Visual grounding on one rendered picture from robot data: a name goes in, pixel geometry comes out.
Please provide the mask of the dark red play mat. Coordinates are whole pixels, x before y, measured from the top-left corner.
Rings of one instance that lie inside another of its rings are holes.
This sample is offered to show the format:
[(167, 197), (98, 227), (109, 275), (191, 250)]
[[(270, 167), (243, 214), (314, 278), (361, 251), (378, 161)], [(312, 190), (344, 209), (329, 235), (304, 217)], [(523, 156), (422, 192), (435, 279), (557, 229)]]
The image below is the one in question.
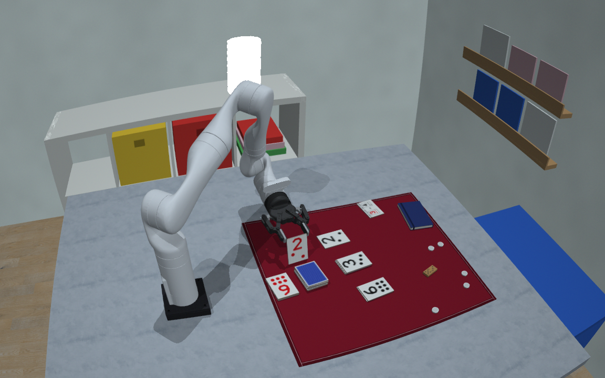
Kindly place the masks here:
[[(266, 278), (286, 272), (299, 291), (274, 297), (302, 362), (393, 337), (492, 298), (433, 221), (434, 227), (410, 230), (397, 207), (409, 202), (415, 202), (411, 195), (373, 202), (384, 212), (373, 218), (357, 204), (309, 214), (309, 259), (293, 264), (278, 234), (269, 234), (262, 222), (246, 225)], [(350, 242), (324, 249), (316, 236), (340, 229)], [(335, 260), (360, 251), (371, 266), (345, 275)], [(294, 270), (310, 261), (329, 281), (308, 291)], [(427, 277), (423, 271), (431, 265), (437, 271)], [(356, 287), (382, 277), (394, 292), (367, 302)]]
[[(415, 197), (415, 196), (412, 194), (412, 192), (407, 192), (407, 193), (405, 193), (405, 194), (399, 194), (399, 195), (394, 195), (394, 196), (388, 196), (388, 197), (378, 198), (378, 199), (374, 199), (374, 200), (372, 200), (372, 201), (373, 201), (373, 202), (376, 202), (376, 201), (380, 201), (380, 200), (387, 200), (387, 199), (390, 199), (390, 198), (394, 198), (394, 197), (400, 197), (400, 196), (405, 196), (405, 195), (411, 195), (411, 196), (414, 198), (414, 200), (415, 200), (415, 201), (418, 201), (418, 200), (417, 200), (417, 198), (416, 198), (416, 197)], [(318, 210), (316, 210), (316, 211), (310, 211), (310, 212), (308, 212), (308, 214), (311, 214), (311, 213), (317, 213), (317, 212), (322, 212), (322, 211), (328, 211), (328, 210), (331, 210), (331, 209), (338, 209), (338, 208), (343, 208), (343, 207), (348, 207), (348, 206), (355, 206), (355, 205), (356, 205), (356, 203), (352, 203), (352, 204), (344, 204), (344, 205), (341, 205), (341, 206), (330, 207), (330, 208), (324, 208), (324, 209), (318, 209)], [(427, 212), (427, 211), (426, 211), (426, 212)], [(246, 225), (249, 225), (249, 224), (261, 223), (261, 222), (262, 222), (262, 220), (249, 221), (249, 222), (242, 223), (243, 228), (244, 228), (244, 231), (245, 231), (245, 234), (246, 234), (246, 236), (247, 236), (247, 239), (249, 240), (249, 245), (250, 245), (251, 250), (252, 250), (252, 252), (253, 252), (253, 254), (254, 254), (255, 261), (256, 261), (256, 263), (257, 263), (257, 265), (258, 265), (259, 272), (261, 272), (261, 276), (262, 276), (262, 278), (263, 278), (263, 282), (264, 282), (264, 284), (266, 285), (267, 292), (268, 292), (268, 294), (269, 294), (269, 296), (270, 296), (270, 299), (272, 300), (272, 304), (273, 304), (273, 306), (274, 306), (274, 308), (275, 308), (275, 311), (276, 311), (276, 313), (277, 313), (277, 315), (278, 315), (279, 322), (281, 323), (281, 326), (283, 326), (284, 333), (285, 333), (285, 335), (286, 335), (286, 337), (287, 337), (287, 340), (288, 340), (288, 342), (289, 342), (289, 345), (290, 345), (290, 347), (291, 347), (291, 349), (292, 349), (292, 351), (293, 351), (293, 354), (295, 355), (296, 362), (298, 363), (298, 365), (299, 365), (299, 366), (304, 366), (304, 365), (306, 365), (306, 364), (319, 363), (319, 362), (324, 361), (324, 360), (328, 360), (328, 359), (337, 358), (337, 357), (339, 357), (339, 356), (346, 355), (346, 354), (350, 354), (350, 353), (356, 352), (356, 351), (358, 351), (358, 350), (368, 349), (368, 348), (370, 348), (370, 347), (377, 346), (377, 345), (379, 345), (379, 344), (382, 344), (382, 343), (385, 343), (385, 342), (388, 342), (388, 341), (394, 340), (394, 339), (396, 339), (396, 338), (404, 337), (405, 335), (408, 335), (408, 334), (410, 334), (410, 333), (418, 332), (418, 331), (420, 331), (420, 330), (422, 330), (422, 329), (425, 329), (425, 328), (431, 327), (431, 326), (433, 326), (433, 325), (435, 325), (435, 324), (438, 324), (438, 323), (440, 323), (440, 322), (442, 322), (442, 321), (449, 320), (450, 318), (453, 318), (453, 317), (455, 317), (455, 316), (461, 315), (461, 314), (463, 314), (464, 312), (468, 312), (468, 311), (470, 311), (470, 310), (472, 310), (472, 309), (475, 309), (476, 307), (483, 306), (484, 304), (489, 303), (489, 302), (491, 302), (491, 301), (493, 301), (493, 300), (495, 300), (495, 299), (496, 299), (496, 298), (495, 298), (495, 296), (494, 296), (494, 294), (492, 294), (492, 292), (489, 290), (489, 288), (488, 288), (488, 287), (485, 285), (485, 283), (484, 283), (484, 282), (481, 280), (481, 278), (479, 277), (479, 275), (478, 275), (478, 274), (477, 274), (477, 273), (474, 271), (474, 269), (472, 268), (472, 266), (471, 266), (471, 265), (468, 263), (468, 261), (467, 261), (467, 260), (464, 258), (463, 254), (461, 254), (461, 252), (460, 252), (460, 251), (457, 249), (457, 247), (456, 247), (456, 246), (454, 246), (454, 244), (453, 244), (453, 242), (451, 241), (451, 239), (449, 239), (449, 238), (447, 237), (447, 235), (445, 234), (444, 230), (442, 230), (442, 229), (440, 228), (440, 226), (437, 224), (437, 222), (435, 222), (435, 220), (434, 220), (434, 219), (431, 217), (431, 215), (430, 215), (428, 212), (427, 212), (427, 214), (429, 215), (429, 217), (430, 217), (431, 221), (433, 221), (433, 222), (434, 222), (434, 224), (437, 226), (437, 228), (440, 230), (440, 232), (441, 232), (441, 233), (444, 235), (444, 237), (446, 237), (447, 241), (448, 241), (449, 243), (451, 243), (451, 246), (452, 246), (452, 247), (454, 247), (454, 249), (456, 250), (456, 252), (458, 253), (458, 255), (460, 255), (460, 257), (461, 257), (461, 258), (463, 259), (463, 261), (464, 261), (464, 262), (467, 264), (467, 266), (469, 267), (469, 269), (471, 269), (471, 271), (473, 272), (473, 274), (474, 274), (474, 275), (475, 275), (475, 276), (478, 278), (478, 280), (480, 281), (481, 285), (483, 285), (483, 287), (484, 287), (484, 288), (487, 290), (487, 292), (489, 292), (489, 294), (490, 294), (490, 296), (491, 296), (492, 298), (487, 299), (487, 300), (485, 300), (485, 301), (483, 301), (483, 302), (481, 302), (481, 303), (478, 303), (478, 304), (476, 304), (475, 306), (472, 306), (472, 307), (467, 307), (467, 308), (466, 308), (466, 309), (464, 309), (464, 310), (461, 310), (461, 311), (459, 311), (459, 312), (456, 312), (456, 313), (454, 313), (454, 314), (452, 314), (452, 315), (449, 315), (449, 316), (447, 316), (447, 317), (444, 317), (444, 318), (442, 318), (442, 319), (440, 319), (440, 320), (432, 321), (431, 323), (425, 324), (425, 325), (423, 325), (423, 326), (421, 326), (421, 327), (418, 327), (418, 328), (412, 329), (412, 330), (407, 331), (407, 332), (404, 332), (404, 333), (399, 333), (399, 334), (397, 334), (397, 335), (394, 335), (393, 337), (384, 338), (383, 340), (380, 340), (380, 341), (377, 341), (377, 342), (373, 342), (373, 343), (370, 343), (370, 344), (367, 344), (367, 345), (364, 345), (364, 346), (360, 346), (360, 347), (357, 347), (356, 349), (345, 350), (345, 351), (343, 351), (343, 352), (339, 352), (339, 353), (336, 353), (336, 354), (332, 354), (332, 355), (324, 356), (324, 357), (322, 357), (322, 358), (317, 358), (317, 359), (313, 359), (313, 360), (309, 360), (309, 361), (305, 361), (305, 362), (302, 362), (302, 361), (301, 361), (301, 358), (300, 358), (300, 356), (299, 356), (299, 354), (298, 354), (298, 351), (296, 350), (295, 343), (293, 342), (292, 337), (291, 337), (291, 335), (290, 335), (290, 333), (289, 333), (289, 331), (288, 331), (288, 328), (287, 328), (287, 326), (286, 326), (286, 324), (285, 324), (285, 322), (284, 322), (283, 315), (281, 315), (281, 311), (279, 310), (278, 304), (277, 304), (277, 302), (276, 302), (276, 300), (275, 300), (275, 297), (274, 297), (274, 295), (273, 295), (273, 293), (272, 293), (272, 290), (270, 289), (269, 285), (267, 285), (267, 282), (266, 282), (266, 274), (264, 273), (264, 270), (263, 270), (262, 265), (261, 265), (261, 261), (259, 260), (259, 257), (258, 257), (258, 255), (257, 255), (257, 252), (255, 251), (254, 243), (252, 242), (251, 236), (250, 236), (250, 234), (249, 234), (249, 230), (247, 229), (247, 226), (246, 226)]]

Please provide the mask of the blue playing card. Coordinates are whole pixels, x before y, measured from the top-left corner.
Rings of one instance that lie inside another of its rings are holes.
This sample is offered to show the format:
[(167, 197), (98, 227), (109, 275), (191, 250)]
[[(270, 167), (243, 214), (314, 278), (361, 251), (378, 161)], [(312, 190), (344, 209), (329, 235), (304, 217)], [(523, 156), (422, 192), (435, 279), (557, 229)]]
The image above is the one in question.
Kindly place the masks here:
[(316, 264), (316, 261), (310, 261), (295, 267), (296, 272), (304, 280), (307, 287), (311, 287), (323, 282), (329, 281), (321, 268)]

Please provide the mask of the small tan wooden block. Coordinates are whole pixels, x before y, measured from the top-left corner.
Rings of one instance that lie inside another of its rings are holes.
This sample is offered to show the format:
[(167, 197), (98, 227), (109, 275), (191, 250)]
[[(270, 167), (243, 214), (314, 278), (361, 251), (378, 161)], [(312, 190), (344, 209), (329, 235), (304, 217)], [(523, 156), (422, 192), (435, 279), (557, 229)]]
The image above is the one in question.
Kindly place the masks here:
[(429, 277), (431, 274), (433, 274), (435, 271), (437, 271), (437, 268), (434, 267), (434, 265), (431, 265), (428, 269), (426, 269), (425, 271), (423, 271), (423, 274), (427, 277)]

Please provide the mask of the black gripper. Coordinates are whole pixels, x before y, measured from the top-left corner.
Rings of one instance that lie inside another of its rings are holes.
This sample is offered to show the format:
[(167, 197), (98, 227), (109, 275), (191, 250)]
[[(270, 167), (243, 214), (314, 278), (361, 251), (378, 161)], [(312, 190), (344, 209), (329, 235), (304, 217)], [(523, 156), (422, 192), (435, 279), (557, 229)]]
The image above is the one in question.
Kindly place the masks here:
[[(287, 237), (284, 235), (283, 229), (279, 228), (281, 224), (293, 222), (301, 226), (304, 234), (309, 236), (310, 229), (307, 224), (309, 224), (310, 217), (304, 204), (294, 207), (285, 192), (274, 192), (266, 198), (264, 205), (269, 214), (262, 214), (262, 223), (269, 234), (278, 234), (279, 240), (286, 243)], [(299, 212), (301, 217), (296, 212)], [(277, 221), (276, 227), (272, 226), (270, 218)]]

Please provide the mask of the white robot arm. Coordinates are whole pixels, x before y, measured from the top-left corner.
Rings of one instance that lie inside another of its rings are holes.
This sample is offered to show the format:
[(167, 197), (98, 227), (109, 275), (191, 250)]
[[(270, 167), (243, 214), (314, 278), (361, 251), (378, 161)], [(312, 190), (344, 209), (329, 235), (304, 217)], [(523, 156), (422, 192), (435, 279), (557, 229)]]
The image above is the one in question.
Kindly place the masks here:
[(266, 153), (267, 126), (273, 102), (271, 88), (243, 80), (191, 145), (186, 177), (178, 191), (170, 194), (154, 189), (145, 194), (141, 217), (158, 261), (170, 306), (190, 306), (199, 298), (186, 238), (180, 229), (232, 148), (232, 119), (238, 111), (257, 117), (257, 121), (244, 134), (244, 151), (239, 168), (245, 177), (255, 175), (254, 185), (263, 204), (272, 193), (284, 192), (290, 185), (288, 177), (275, 178), (270, 157)]

